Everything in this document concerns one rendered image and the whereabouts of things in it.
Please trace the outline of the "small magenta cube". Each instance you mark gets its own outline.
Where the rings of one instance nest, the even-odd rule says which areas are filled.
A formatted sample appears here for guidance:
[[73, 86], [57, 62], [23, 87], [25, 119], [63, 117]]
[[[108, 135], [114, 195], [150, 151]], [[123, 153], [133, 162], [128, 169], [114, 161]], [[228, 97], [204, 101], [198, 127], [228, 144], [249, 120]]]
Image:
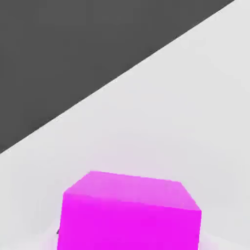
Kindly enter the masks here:
[[198, 250], [201, 218], [180, 182], [91, 171], [63, 193], [57, 250]]

